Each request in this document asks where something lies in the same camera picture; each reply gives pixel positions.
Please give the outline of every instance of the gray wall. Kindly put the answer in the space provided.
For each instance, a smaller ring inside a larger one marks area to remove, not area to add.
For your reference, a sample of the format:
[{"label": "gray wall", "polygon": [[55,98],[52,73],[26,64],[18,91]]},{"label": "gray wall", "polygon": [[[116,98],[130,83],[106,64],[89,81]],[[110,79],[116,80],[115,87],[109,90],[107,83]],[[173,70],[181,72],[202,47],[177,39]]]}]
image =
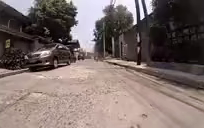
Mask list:
[{"label": "gray wall", "polygon": [[8,39],[11,40],[11,46],[14,46],[15,48],[20,48],[26,53],[33,50],[32,46],[34,45],[34,42],[0,32],[0,58],[4,53],[5,42]]}]

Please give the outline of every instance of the roof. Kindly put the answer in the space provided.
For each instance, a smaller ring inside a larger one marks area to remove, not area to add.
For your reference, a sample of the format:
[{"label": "roof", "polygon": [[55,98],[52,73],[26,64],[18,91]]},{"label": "roof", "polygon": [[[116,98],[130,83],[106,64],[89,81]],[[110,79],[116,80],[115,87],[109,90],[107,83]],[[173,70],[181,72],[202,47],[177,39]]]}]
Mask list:
[{"label": "roof", "polygon": [[14,16],[18,20],[23,23],[30,23],[30,19],[24,16],[22,13],[11,7],[10,5],[6,4],[5,2],[0,0],[0,12],[6,12],[11,16]]}]

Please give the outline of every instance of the curb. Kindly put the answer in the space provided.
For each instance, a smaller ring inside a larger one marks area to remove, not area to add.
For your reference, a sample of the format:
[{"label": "curb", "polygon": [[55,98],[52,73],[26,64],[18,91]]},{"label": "curb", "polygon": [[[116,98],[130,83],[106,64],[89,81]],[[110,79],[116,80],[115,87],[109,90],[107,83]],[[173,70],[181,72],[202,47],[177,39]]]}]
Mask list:
[{"label": "curb", "polygon": [[148,75],[156,76],[156,77],[161,78],[161,79],[165,79],[165,80],[173,81],[173,82],[176,82],[176,83],[189,85],[189,86],[191,86],[193,88],[203,89],[204,90],[204,81],[202,81],[202,80],[195,80],[195,79],[187,78],[187,77],[184,77],[184,76],[172,75],[172,74],[168,74],[168,73],[165,73],[165,72],[154,71],[152,69],[142,69],[142,68],[132,67],[132,66],[129,66],[129,65],[119,64],[119,63],[116,63],[116,62],[109,62],[109,61],[105,61],[105,62],[107,62],[109,64],[112,64],[112,65],[118,65],[118,66],[121,66],[121,67],[124,67],[124,68],[128,68],[128,69],[131,69],[131,70],[134,70],[134,71],[137,71],[137,72],[142,72],[142,73],[145,73],[145,74],[148,74]]},{"label": "curb", "polygon": [[7,77],[7,76],[13,76],[13,75],[17,75],[17,74],[21,74],[28,71],[28,69],[23,69],[23,70],[19,70],[19,71],[12,71],[12,72],[8,72],[8,73],[2,73],[0,74],[0,79]]}]

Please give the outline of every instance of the concrete wall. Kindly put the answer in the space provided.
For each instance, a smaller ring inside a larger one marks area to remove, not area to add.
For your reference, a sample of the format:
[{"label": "concrete wall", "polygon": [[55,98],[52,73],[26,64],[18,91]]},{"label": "concrete wall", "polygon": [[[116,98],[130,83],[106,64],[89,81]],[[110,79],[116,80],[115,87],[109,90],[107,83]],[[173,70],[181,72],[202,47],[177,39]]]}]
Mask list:
[{"label": "concrete wall", "polygon": [[[148,37],[142,33],[142,61],[146,61]],[[129,31],[119,36],[119,45],[122,47],[122,58],[129,61],[137,61],[137,38],[136,29],[132,28]]]},{"label": "concrete wall", "polygon": [[34,44],[34,42],[0,32],[0,58],[4,53],[5,42],[8,39],[11,40],[11,46],[15,48],[20,48],[26,53],[33,50],[31,46]]},{"label": "concrete wall", "polygon": [[136,61],[137,60],[137,40],[136,32],[134,29],[129,30],[124,34],[125,43],[127,44],[127,60]]}]

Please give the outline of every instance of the tree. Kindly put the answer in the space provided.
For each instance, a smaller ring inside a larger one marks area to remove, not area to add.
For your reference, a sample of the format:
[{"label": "tree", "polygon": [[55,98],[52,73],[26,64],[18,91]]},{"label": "tree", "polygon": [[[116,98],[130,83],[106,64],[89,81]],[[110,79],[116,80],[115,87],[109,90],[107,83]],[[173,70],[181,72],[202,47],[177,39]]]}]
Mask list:
[{"label": "tree", "polygon": [[106,51],[111,53],[111,38],[118,38],[120,33],[128,30],[133,25],[133,15],[123,5],[113,7],[108,5],[103,10],[104,17],[95,22],[94,41],[96,42],[95,50],[101,52],[103,49],[103,32],[106,34]]},{"label": "tree", "polygon": [[170,20],[176,27],[198,22],[204,24],[204,0],[153,0],[152,5],[159,25],[165,25]]},{"label": "tree", "polygon": [[35,5],[30,8],[28,15],[35,25],[29,27],[33,29],[32,31],[40,30],[37,32],[40,35],[45,35],[44,29],[47,28],[50,34],[46,36],[52,37],[53,40],[67,41],[71,39],[71,28],[77,24],[76,15],[77,8],[72,2],[35,0]]}]

